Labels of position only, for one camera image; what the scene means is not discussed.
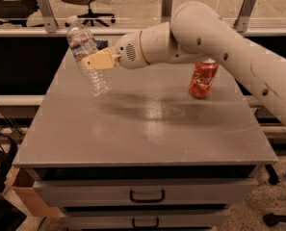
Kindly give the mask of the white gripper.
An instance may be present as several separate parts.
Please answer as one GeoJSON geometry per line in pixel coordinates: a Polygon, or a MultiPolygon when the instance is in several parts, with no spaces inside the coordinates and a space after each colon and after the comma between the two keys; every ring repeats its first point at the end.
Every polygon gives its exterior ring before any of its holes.
{"type": "Polygon", "coordinates": [[[119,64],[127,69],[143,68],[148,66],[141,47],[141,31],[122,36],[117,40],[115,48],[104,48],[88,55],[82,60],[85,69],[104,70],[112,69],[119,64]]]}

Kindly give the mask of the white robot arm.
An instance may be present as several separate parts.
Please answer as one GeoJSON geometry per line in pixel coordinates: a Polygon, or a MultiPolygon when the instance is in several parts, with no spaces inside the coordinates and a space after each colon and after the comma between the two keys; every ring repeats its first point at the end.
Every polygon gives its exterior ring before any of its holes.
{"type": "Polygon", "coordinates": [[[286,59],[247,39],[207,5],[180,5],[169,22],[122,36],[83,59],[87,69],[194,64],[212,59],[286,126],[286,59]]]}

